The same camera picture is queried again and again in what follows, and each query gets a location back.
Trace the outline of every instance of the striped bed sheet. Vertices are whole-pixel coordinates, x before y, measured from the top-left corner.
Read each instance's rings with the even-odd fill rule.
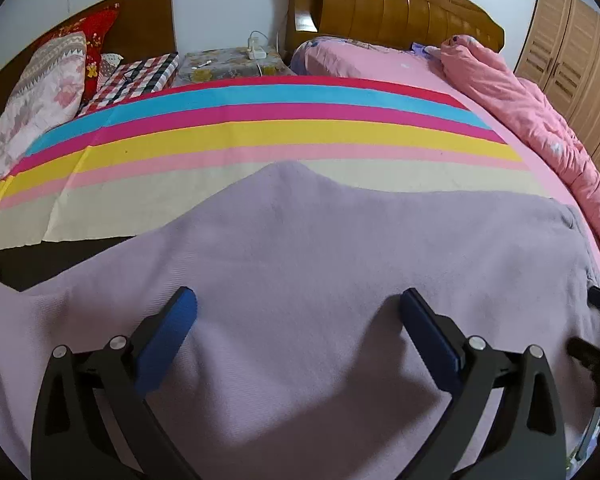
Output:
[[[147,232],[280,160],[367,189],[546,195],[516,150],[448,94],[239,78],[142,96],[41,136],[0,181],[0,249]]]

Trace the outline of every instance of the yellow stripe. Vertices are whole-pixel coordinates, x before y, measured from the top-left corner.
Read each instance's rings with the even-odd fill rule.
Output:
[[[280,144],[411,146],[521,160],[507,144],[417,126],[342,120],[240,121],[167,130],[93,146],[89,148],[88,156],[83,156],[83,151],[72,153],[18,174],[6,196],[50,180],[66,178],[71,173],[124,162],[239,146]]]

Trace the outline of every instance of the bedside table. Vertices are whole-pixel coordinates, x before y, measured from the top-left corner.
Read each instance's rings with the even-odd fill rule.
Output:
[[[204,83],[218,79],[260,75],[295,75],[276,49],[264,46],[265,59],[249,59],[247,47],[200,50],[184,56],[173,86]]]

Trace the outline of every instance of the wooden wardrobe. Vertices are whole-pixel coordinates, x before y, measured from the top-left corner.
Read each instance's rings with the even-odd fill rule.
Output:
[[[581,0],[537,0],[515,73],[542,89],[600,170],[600,14]]]

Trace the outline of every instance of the magenta stripe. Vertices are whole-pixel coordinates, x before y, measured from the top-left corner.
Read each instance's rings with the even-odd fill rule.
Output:
[[[471,153],[446,152],[411,146],[375,146],[368,144],[291,144],[273,146],[244,146],[208,152],[181,153],[143,160],[134,160],[97,170],[72,173],[66,178],[51,180],[16,195],[3,198],[0,209],[56,193],[63,187],[74,189],[103,184],[122,178],[132,178],[177,170],[196,170],[228,166],[244,162],[277,162],[279,160],[321,159],[380,159],[423,160],[428,162],[454,162],[472,166],[526,170],[522,161],[505,160]]]
[[[128,139],[145,134],[177,130],[192,126],[228,123],[235,121],[274,121],[274,120],[343,120],[368,121],[373,123],[401,124],[419,126],[432,130],[451,132],[477,139],[490,140],[506,144],[496,132],[470,124],[458,123],[448,119],[432,117],[414,112],[375,108],[357,105],[334,104],[251,104],[227,105],[200,110],[186,110],[153,117],[129,121],[128,123],[105,126],[94,132],[68,139],[42,152],[34,153],[13,169],[11,174],[30,170],[50,160],[70,153],[79,152],[87,146],[101,146],[116,140]]]

